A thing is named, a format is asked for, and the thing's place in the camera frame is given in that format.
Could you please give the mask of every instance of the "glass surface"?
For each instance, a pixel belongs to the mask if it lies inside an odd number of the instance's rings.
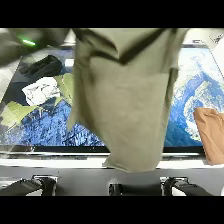
[[[60,74],[54,77],[57,83],[62,80],[63,88],[60,88],[60,97],[30,107],[22,92],[29,83],[29,76],[22,75],[20,69],[47,55],[56,56],[63,64]],[[104,146],[82,125],[74,125],[69,132],[66,130],[71,111],[68,93],[72,91],[69,86],[72,60],[66,59],[74,59],[72,48],[50,48],[22,58],[0,105],[0,151],[32,151],[30,146],[44,146],[43,151],[49,151],[49,146],[58,146],[60,152],[68,152],[68,149],[73,152],[76,147],[69,146]],[[201,146],[193,118],[194,108],[224,111],[224,80],[211,52],[205,47],[183,47],[179,67],[165,146]]]

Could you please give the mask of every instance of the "clothing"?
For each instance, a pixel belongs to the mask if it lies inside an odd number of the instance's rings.
[[[111,152],[104,166],[145,172],[158,165],[187,30],[77,30],[68,128],[79,122],[99,136]]]
[[[21,68],[19,71],[21,74],[29,76],[30,81],[36,82],[40,78],[52,77],[60,74],[61,69],[61,61],[53,55],[48,55],[30,66]]]
[[[224,114],[215,109],[196,108],[194,119],[209,164],[224,164]]]
[[[40,105],[53,97],[60,97],[60,90],[53,77],[44,77],[22,89],[30,106]]]

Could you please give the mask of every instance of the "yellow-green cloth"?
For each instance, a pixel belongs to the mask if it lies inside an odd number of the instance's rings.
[[[75,29],[76,122],[96,133],[111,154],[104,166],[127,172],[158,165],[187,28]]]

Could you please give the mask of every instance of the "white cloth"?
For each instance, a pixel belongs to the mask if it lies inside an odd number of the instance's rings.
[[[53,77],[44,77],[22,89],[30,106],[40,105],[52,97],[60,97],[60,90]]]

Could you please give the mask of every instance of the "green led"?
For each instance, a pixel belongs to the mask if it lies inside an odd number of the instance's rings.
[[[23,43],[28,44],[28,45],[30,45],[30,46],[35,46],[35,45],[36,45],[36,44],[35,44],[34,42],[32,42],[32,41],[24,40],[24,39],[23,39]]]

